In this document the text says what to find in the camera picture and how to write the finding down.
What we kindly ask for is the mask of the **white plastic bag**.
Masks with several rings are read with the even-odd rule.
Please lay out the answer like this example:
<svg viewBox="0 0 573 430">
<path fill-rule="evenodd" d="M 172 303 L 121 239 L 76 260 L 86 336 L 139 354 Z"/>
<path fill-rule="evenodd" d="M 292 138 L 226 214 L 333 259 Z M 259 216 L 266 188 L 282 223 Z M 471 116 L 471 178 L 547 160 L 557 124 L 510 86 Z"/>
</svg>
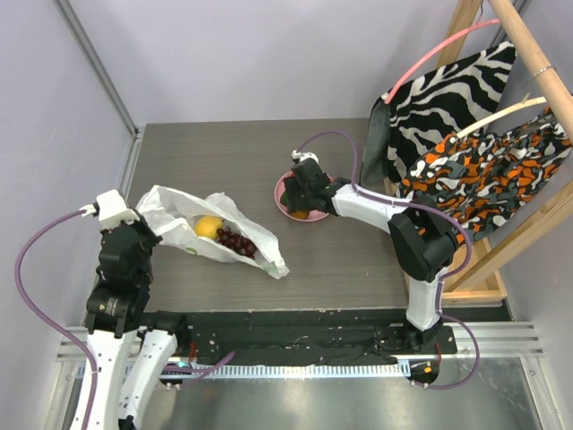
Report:
<svg viewBox="0 0 573 430">
<path fill-rule="evenodd" d="M 276 236 L 247 219 L 224 193 L 202 199 L 155 185 L 136 209 L 162 245 L 218 262 L 244 262 L 277 280 L 289 273 Z"/>
</svg>

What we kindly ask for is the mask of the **yellow lemon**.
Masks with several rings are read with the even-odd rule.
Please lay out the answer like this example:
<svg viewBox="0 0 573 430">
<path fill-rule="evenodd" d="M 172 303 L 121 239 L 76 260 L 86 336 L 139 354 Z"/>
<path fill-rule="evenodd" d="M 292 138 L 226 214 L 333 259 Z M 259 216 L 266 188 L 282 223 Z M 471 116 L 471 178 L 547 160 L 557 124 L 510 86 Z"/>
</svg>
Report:
<svg viewBox="0 0 573 430">
<path fill-rule="evenodd" d="M 197 237 L 206 237 L 211 240 L 217 240 L 219 231 L 224 227 L 224 220 L 216 216 L 199 217 L 193 227 Z"/>
</svg>

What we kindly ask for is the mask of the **purple grape bunch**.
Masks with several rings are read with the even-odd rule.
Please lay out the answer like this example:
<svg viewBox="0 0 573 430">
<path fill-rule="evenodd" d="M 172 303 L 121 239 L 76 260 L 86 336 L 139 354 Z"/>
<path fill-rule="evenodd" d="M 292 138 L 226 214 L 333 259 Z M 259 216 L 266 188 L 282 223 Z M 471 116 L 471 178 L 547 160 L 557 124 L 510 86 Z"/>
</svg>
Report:
<svg viewBox="0 0 573 430">
<path fill-rule="evenodd" d="M 217 235 L 217 242 L 220 245 L 238 255 L 254 259 L 258 248 L 251 239 L 234 232 L 231 228 L 220 228 L 217 230 Z"/>
</svg>

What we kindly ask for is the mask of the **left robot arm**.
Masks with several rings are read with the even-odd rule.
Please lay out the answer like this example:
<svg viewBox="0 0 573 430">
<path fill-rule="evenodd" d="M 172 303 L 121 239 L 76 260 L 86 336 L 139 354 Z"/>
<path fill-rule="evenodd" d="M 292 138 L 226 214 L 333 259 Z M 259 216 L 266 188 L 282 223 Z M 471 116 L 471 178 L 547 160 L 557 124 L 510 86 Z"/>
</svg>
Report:
<svg viewBox="0 0 573 430">
<path fill-rule="evenodd" d="M 71 427 L 138 429 L 170 357 L 191 345 L 183 314 L 157 311 L 143 322 L 161 238 L 142 217 L 104 227 L 98 282 L 86 304 L 86 369 Z"/>
</svg>

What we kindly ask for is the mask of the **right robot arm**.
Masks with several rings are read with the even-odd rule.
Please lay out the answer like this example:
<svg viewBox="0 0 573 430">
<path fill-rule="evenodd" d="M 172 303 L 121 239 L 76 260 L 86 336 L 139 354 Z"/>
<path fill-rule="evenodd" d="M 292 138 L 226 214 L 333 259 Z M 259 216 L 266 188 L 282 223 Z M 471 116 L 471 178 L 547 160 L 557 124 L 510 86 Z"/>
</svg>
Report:
<svg viewBox="0 0 573 430">
<path fill-rule="evenodd" d="M 357 219 L 389 234 L 408 277 L 404 341 L 416 354 L 432 348 L 442 326 L 442 283 L 458 249 L 444 215 L 427 201 L 389 198 L 345 178 L 330 179 L 312 158 L 298 160 L 281 183 L 285 190 L 279 200 L 289 214 L 318 211 Z"/>
</svg>

